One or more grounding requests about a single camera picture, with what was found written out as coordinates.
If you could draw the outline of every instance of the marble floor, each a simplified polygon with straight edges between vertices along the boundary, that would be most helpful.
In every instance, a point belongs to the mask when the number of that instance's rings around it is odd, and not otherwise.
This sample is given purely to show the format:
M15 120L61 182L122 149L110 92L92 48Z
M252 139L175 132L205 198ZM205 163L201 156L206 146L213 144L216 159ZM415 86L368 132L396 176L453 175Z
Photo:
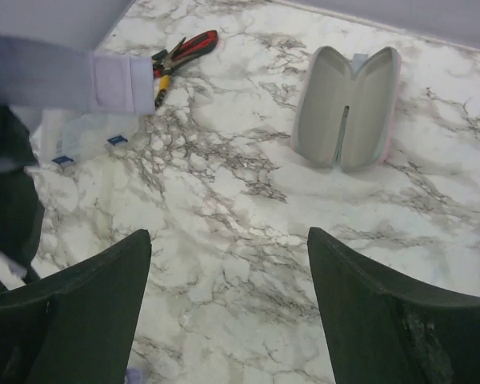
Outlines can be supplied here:
M132 148L34 171L42 274L151 233L132 353L151 383L333 383L311 226L480 295L480 54L263 0L138 0L104 48L151 55L209 29L216 51L174 78ZM324 45L402 55L390 156L361 174L311 169L289 147L308 61Z

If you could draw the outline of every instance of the wall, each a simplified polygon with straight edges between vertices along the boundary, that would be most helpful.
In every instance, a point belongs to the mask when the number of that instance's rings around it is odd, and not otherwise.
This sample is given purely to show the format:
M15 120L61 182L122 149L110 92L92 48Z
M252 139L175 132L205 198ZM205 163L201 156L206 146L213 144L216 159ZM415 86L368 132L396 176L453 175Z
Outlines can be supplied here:
M480 49L480 0L291 0Z
M0 33L94 49L131 3L132 0L0 0ZM17 107L14 111L31 129L41 121L39 110Z

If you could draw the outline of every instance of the light purple sleeve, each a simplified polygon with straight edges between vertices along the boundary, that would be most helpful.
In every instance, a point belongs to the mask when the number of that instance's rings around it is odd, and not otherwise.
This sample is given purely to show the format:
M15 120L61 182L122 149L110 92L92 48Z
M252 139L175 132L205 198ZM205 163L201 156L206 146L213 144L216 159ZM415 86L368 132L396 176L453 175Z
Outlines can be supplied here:
M153 114L151 58L0 35L0 104Z

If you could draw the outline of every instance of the blue label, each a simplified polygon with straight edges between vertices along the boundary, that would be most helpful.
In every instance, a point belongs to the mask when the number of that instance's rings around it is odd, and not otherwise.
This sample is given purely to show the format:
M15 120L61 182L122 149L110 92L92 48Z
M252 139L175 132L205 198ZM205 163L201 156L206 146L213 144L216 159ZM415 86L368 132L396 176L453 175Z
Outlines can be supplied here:
M74 162L74 160L72 158L68 158L67 156L59 156L58 158L54 158L52 162L59 164L60 166L63 166L68 162Z
M119 136L114 136L113 138L109 138L107 140L110 144L112 144L113 146L116 146L117 144L121 144L122 142L128 142L128 140L126 140L123 136L119 135Z

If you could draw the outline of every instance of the pliers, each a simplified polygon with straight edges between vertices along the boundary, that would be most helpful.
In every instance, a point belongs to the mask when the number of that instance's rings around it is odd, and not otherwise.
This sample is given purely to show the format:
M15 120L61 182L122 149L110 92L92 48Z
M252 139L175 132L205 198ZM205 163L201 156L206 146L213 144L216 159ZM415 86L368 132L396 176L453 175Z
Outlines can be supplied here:
M208 54L217 46L218 34L216 30L209 30L185 42L183 38L171 52L162 50L151 56L153 63L153 75L160 79L158 93L154 99L154 106L159 107L163 103L169 87L170 76L183 64L187 64L204 54Z

